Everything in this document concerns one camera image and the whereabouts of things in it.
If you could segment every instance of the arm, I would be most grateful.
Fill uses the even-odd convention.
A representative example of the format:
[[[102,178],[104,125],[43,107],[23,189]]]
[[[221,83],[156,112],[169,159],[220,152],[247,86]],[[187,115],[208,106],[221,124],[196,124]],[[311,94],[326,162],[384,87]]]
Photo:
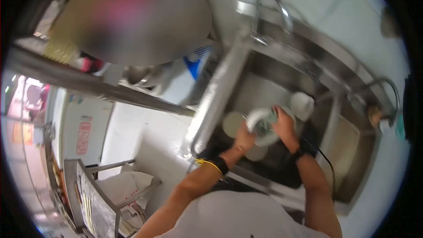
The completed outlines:
[[[293,129],[293,119],[280,107],[274,109],[278,113],[278,122],[272,124],[273,130],[294,154],[299,149],[299,142]],[[305,188],[305,225],[331,238],[341,238],[341,226],[335,214],[329,184],[319,164],[312,156],[305,154],[297,160],[297,167]]]
[[[220,154],[231,169],[253,146],[254,135],[247,130],[245,122],[238,130],[234,145]],[[172,229],[191,201],[207,193],[222,177],[219,170],[204,163],[189,173],[172,191],[165,204],[141,227],[135,238],[153,238]]]

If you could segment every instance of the white shirt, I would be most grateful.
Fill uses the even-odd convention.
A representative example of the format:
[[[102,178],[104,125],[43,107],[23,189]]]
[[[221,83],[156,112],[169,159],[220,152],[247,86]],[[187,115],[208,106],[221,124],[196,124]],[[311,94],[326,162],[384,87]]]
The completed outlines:
[[[184,210],[161,238],[328,238],[296,223],[271,197],[254,192],[216,191]]]

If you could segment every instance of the person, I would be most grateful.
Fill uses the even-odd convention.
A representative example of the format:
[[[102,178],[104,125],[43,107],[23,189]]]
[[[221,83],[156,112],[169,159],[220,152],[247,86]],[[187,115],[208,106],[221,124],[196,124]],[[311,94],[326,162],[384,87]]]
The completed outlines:
[[[278,121],[273,130],[295,155],[299,140],[293,119],[278,106]],[[233,146],[219,157],[232,168],[253,146],[255,136],[245,122],[238,130]],[[299,155],[296,160],[305,188],[305,226],[295,222],[271,197],[257,192],[214,191],[223,177],[221,169],[204,162],[190,172],[173,190],[168,200],[141,227],[135,238],[189,237],[304,237],[340,238],[331,190],[315,159]]]

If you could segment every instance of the sink basin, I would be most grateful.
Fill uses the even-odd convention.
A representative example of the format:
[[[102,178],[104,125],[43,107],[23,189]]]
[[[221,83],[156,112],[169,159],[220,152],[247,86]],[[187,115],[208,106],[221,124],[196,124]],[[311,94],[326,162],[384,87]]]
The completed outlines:
[[[314,82],[308,75],[291,66],[252,51],[247,58],[238,82],[230,94],[230,99],[216,125],[209,143],[201,157],[210,158],[230,148],[234,139],[227,136],[222,129],[222,118],[226,113],[236,111],[248,115],[255,108],[272,105],[288,106],[292,93],[301,91],[316,97],[328,91],[319,82]],[[297,135],[306,137],[315,146],[319,146],[329,119],[331,103],[325,108],[319,107],[305,123],[297,119]],[[282,141],[268,147],[264,159],[254,162],[241,159],[237,166],[251,171],[290,188],[299,188],[301,180],[294,162],[290,162],[288,149]]]
[[[379,132],[367,116],[358,113],[346,100],[340,111],[333,114],[336,124],[330,129],[331,140],[325,155],[335,170],[334,199],[348,204],[369,171]],[[330,166],[323,161],[321,167],[333,184]]]

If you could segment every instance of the black cable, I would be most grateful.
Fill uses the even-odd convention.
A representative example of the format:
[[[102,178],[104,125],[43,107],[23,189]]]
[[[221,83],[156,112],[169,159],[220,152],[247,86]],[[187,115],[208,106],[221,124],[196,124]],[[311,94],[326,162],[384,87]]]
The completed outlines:
[[[327,159],[327,157],[325,156],[324,153],[322,153],[322,151],[317,148],[320,152],[321,155],[323,155],[323,157],[326,159],[326,161],[328,162],[328,164],[330,165],[330,168],[332,169],[332,179],[333,179],[333,185],[332,185],[332,201],[334,201],[334,196],[335,196],[335,170],[333,169],[332,163],[329,161],[329,159]]]

